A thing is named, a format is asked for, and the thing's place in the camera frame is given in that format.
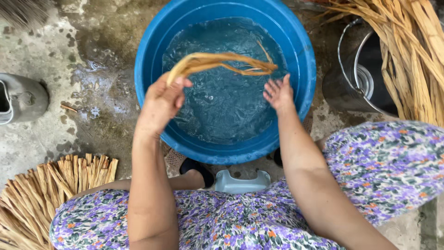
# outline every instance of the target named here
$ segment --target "sandal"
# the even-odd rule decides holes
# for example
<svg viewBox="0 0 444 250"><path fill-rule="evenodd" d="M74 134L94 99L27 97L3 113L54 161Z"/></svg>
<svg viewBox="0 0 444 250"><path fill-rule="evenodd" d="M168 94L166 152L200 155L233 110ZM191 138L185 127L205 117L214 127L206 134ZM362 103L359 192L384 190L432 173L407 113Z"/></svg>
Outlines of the sandal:
<svg viewBox="0 0 444 250"><path fill-rule="evenodd" d="M202 166L198 161L187 158L174 149L170 149L165 156L165 163L173 168L176 173L185 174L191 169L197 170L203 177L205 188L210 188L214 184L214 175Z"/></svg>

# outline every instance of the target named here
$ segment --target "cut dried stems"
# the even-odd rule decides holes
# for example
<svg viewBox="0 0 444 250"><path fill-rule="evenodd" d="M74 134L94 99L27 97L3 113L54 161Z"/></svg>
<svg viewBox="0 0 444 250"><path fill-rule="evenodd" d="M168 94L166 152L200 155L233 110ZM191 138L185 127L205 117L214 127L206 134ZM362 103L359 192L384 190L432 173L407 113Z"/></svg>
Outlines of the cut dried stems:
<svg viewBox="0 0 444 250"><path fill-rule="evenodd" d="M0 193L0 249L48 250L49 226L66 198L85 191L89 183L100 186L115 178L118 160L67 155L58 164L37 165L37 171L18 174ZM97 175L92 175L93 167Z"/></svg>
<svg viewBox="0 0 444 250"><path fill-rule="evenodd" d="M429 0L348 0L326 13L361 16L381 40L382 76L401 119L444 127L444 32Z"/></svg>

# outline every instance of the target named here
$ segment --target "dried straw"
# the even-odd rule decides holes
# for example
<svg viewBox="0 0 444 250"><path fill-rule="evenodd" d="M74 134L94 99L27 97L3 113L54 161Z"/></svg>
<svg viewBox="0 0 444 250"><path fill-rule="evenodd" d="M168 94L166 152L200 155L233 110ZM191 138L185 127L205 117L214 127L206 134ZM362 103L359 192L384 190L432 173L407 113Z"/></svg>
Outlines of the dried straw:
<svg viewBox="0 0 444 250"><path fill-rule="evenodd" d="M259 41L258 44L259 46L261 46L262 50L267 56L268 62L263 62L261 60L256 60L248 56L243 56L232 52L220 54L204 52L192 53L182 58L171 69L170 75L168 76L168 79L166 81L166 85L170 86L177 77L187 77L193 73L216 67L224 67L238 74L247 76L270 75L274 70L278 68L278 66L276 64L273 64L273 60L271 59L270 55L267 53L267 51L265 51L264 47ZM224 61L230 60L246 62L249 66L251 66L251 68L241 70L223 63Z"/></svg>
<svg viewBox="0 0 444 250"><path fill-rule="evenodd" d="M347 0L328 7L354 14L381 40L382 76L401 119L444 127L444 33L429 0Z"/></svg>

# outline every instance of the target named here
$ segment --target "bucket handle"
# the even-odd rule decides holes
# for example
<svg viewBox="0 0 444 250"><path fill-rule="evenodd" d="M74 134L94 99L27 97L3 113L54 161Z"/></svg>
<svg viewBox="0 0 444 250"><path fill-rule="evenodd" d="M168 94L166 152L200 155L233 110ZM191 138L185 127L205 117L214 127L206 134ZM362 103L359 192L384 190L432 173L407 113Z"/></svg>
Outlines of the bucket handle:
<svg viewBox="0 0 444 250"><path fill-rule="evenodd" d="M353 86L352 83L350 82L349 78L347 77L345 70L344 70L344 66L342 65L342 61L341 61L341 44L342 44L342 39L344 38L345 32L347 31L347 29L357 25L357 24L362 24L363 23L363 19L362 18L358 18L353 20L353 22L349 23L345 28L344 31L342 31L342 35L341 38L339 39L339 45L337 46L337 57L339 59L339 65L341 66L341 71L342 71L342 75L345 77L345 79L347 80L347 82L349 83L350 87L352 87L354 90L358 91L359 93L362 93L364 95L364 91L362 91L362 89L359 88L359 86Z"/></svg>

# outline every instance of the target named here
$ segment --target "purple floral print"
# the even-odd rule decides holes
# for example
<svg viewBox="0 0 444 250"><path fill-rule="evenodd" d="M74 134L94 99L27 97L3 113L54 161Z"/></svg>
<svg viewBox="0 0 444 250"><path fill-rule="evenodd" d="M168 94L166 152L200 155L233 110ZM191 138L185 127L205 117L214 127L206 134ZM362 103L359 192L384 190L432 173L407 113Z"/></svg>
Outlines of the purple floral print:
<svg viewBox="0 0 444 250"><path fill-rule="evenodd" d="M331 135L323 150L350 201L374 226L444 190L444 129L416 121L364 123ZM285 179L246 194L174 192L180 249L344 249L314 234ZM58 210L58 250L129 249L129 193L102 190Z"/></svg>

